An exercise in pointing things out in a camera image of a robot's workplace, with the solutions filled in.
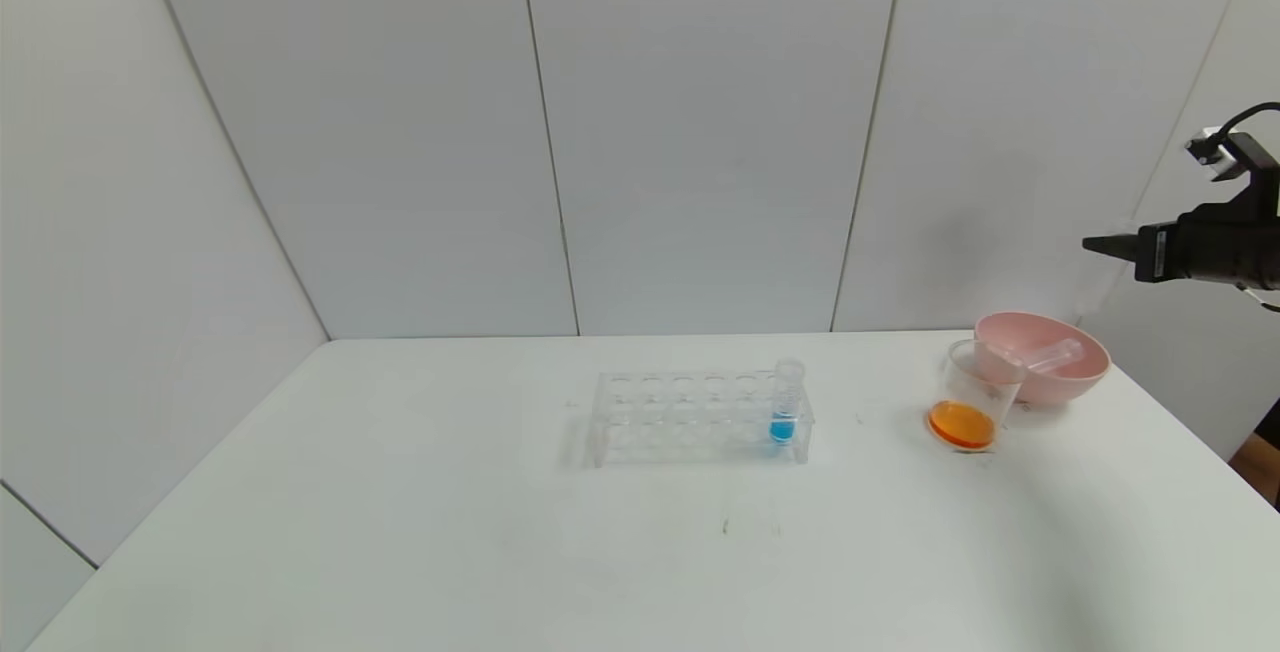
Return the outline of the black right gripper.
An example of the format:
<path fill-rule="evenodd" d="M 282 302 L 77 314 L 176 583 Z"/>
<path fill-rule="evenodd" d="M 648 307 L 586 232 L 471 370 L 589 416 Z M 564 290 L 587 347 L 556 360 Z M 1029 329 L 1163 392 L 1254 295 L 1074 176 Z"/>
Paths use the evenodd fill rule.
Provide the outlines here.
<path fill-rule="evenodd" d="M 1174 222 L 1143 225 L 1138 234 L 1085 237 L 1082 247 L 1134 263 L 1139 282 L 1190 279 L 1263 291 L 1279 284 L 1277 216 L 1233 204 L 1202 204 Z"/>

